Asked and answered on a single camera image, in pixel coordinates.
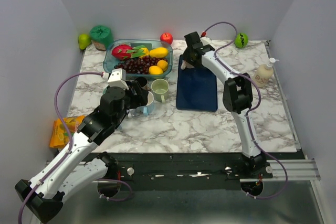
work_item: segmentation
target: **pump bottle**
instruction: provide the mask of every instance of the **pump bottle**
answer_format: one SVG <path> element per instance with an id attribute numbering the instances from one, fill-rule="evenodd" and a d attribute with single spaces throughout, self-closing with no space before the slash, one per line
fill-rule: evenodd
<path id="1" fill-rule="evenodd" d="M 252 81 L 254 81 L 259 88 L 262 88 L 265 86 L 269 80 L 269 78 L 272 77 L 274 73 L 273 64 L 278 61 L 274 58 L 269 58 L 267 64 L 262 64 L 257 69 L 256 73 L 252 77 Z"/>

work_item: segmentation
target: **clear plastic tray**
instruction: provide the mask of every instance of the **clear plastic tray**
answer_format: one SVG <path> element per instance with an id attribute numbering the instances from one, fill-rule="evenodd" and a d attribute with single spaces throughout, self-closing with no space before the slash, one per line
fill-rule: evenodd
<path id="1" fill-rule="evenodd" d="M 106 50 L 105 60 L 103 61 L 103 67 L 105 72 L 108 73 L 112 72 L 114 66 L 120 62 L 120 60 L 116 59 L 111 54 L 114 47 L 120 44 L 127 44 L 132 47 L 144 45 L 148 48 L 149 51 L 157 47 L 165 47 L 169 51 L 169 54 L 166 56 L 166 59 L 168 60 L 168 69 L 163 74 L 152 75 L 152 74 L 128 73 L 126 74 L 127 79 L 135 79 L 137 77 L 145 77 L 148 80 L 163 79 L 167 74 L 169 74 L 172 71 L 174 56 L 173 56 L 173 49 L 168 43 L 159 40 L 119 39 L 116 40 L 111 45 L 109 45 L 108 49 Z"/>

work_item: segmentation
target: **green mug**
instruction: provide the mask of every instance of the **green mug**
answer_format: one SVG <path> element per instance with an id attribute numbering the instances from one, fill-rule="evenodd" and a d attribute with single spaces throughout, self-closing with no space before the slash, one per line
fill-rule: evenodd
<path id="1" fill-rule="evenodd" d="M 166 100 L 169 96 L 169 83 L 166 80 L 157 79 L 153 81 L 151 88 L 154 99 L 158 102 L 166 103 Z"/>

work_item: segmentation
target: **red grapes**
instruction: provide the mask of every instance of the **red grapes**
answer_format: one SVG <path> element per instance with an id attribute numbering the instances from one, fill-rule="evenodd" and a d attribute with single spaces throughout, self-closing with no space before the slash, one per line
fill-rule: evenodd
<path id="1" fill-rule="evenodd" d="M 115 65 L 114 68 L 125 69 L 126 73 L 148 74 L 149 67 L 155 66 L 159 60 L 165 60 L 168 62 L 166 58 L 158 59 L 156 57 L 151 58 L 149 56 L 145 56 L 142 59 L 133 58 L 120 62 Z"/>

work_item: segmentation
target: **blue cutting board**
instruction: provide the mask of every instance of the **blue cutting board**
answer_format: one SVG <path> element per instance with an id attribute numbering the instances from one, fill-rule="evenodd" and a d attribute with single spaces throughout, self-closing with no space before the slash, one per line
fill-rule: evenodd
<path id="1" fill-rule="evenodd" d="M 216 76 L 204 67 L 181 70 L 182 56 L 178 62 L 176 108 L 215 112 L 218 109 Z"/>

